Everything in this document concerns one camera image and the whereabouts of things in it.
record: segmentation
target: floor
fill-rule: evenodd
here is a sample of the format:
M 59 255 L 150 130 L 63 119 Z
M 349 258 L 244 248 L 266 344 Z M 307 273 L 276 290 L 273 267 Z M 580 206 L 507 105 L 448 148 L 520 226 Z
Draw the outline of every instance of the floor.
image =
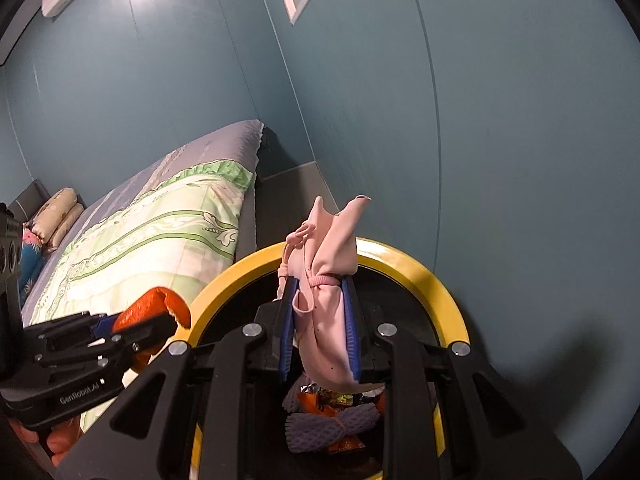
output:
M 266 179 L 255 189 L 255 223 L 258 248 L 283 242 L 308 218 L 317 196 L 324 208 L 338 208 L 315 162 L 303 164 Z

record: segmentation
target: blue gripper pad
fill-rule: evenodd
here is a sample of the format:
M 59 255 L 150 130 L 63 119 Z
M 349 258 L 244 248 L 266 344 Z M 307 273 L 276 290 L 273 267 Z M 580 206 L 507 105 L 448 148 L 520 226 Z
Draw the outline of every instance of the blue gripper pad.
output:
M 349 356 L 349 368 L 353 379 L 360 381 L 362 367 L 360 366 L 360 339 L 353 320 L 353 307 L 347 280 L 342 280 L 342 297 L 344 299 L 344 328 L 346 334 L 347 355 Z
M 112 314 L 108 317 L 103 317 L 94 327 L 94 337 L 96 339 L 105 338 L 108 339 L 111 337 L 111 331 L 113 330 L 113 324 L 118 319 L 118 316 L 122 314 L 121 312 L 117 312 L 116 314 Z
M 296 295 L 300 282 L 289 276 L 287 285 L 282 294 L 281 309 L 285 309 L 284 320 L 282 323 L 282 333 L 280 335 L 280 361 L 278 362 L 278 372 L 280 379 L 287 380 L 289 369 L 291 368 L 291 356 L 293 354 L 293 335 L 295 325 L 293 319 L 293 298 Z

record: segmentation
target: lavender mesh fabric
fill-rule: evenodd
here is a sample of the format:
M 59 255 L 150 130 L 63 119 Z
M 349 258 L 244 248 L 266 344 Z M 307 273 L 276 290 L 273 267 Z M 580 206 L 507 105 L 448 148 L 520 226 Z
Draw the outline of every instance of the lavender mesh fabric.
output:
M 370 430 L 379 418 L 375 404 L 347 408 L 335 417 L 292 413 L 285 422 L 287 446 L 292 453 L 318 451 L 338 442 L 344 436 Z
M 312 380 L 309 379 L 305 374 L 302 374 L 297 378 L 296 382 L 293 383 L 293 386 L 290 387 L 287 396 L 282 401 L 282 407 L 286 410 L 287 413 L 293 413 L 300 410 L 300 400 L 298 399 L 300 388 L 302 388 L 303 386 L 309 386 L 311 383 Z

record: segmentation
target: camera lens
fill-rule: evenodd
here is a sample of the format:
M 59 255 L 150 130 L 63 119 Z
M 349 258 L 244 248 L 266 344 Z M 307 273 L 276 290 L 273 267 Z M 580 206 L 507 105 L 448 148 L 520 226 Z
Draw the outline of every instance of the camera lens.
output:
M 11 245 L 9 245 L 9 272 L 14 272 L 17 261 L 18 255 L 15 252 L 15 244 L 11 242 Z
M 0 246 L 0 274 L 4 274 L 6 270 L 6 251 L 4 246 Z

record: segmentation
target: headboard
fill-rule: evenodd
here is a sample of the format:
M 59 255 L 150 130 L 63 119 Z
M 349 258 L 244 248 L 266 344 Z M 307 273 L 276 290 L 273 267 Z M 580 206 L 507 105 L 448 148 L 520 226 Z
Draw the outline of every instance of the headboard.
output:
M 27 222 L 38 212 L 44 203 L 51 198 L 41 181 L 34 180 L 18 198 L 9 205 L 9 211 L 18 222 Z

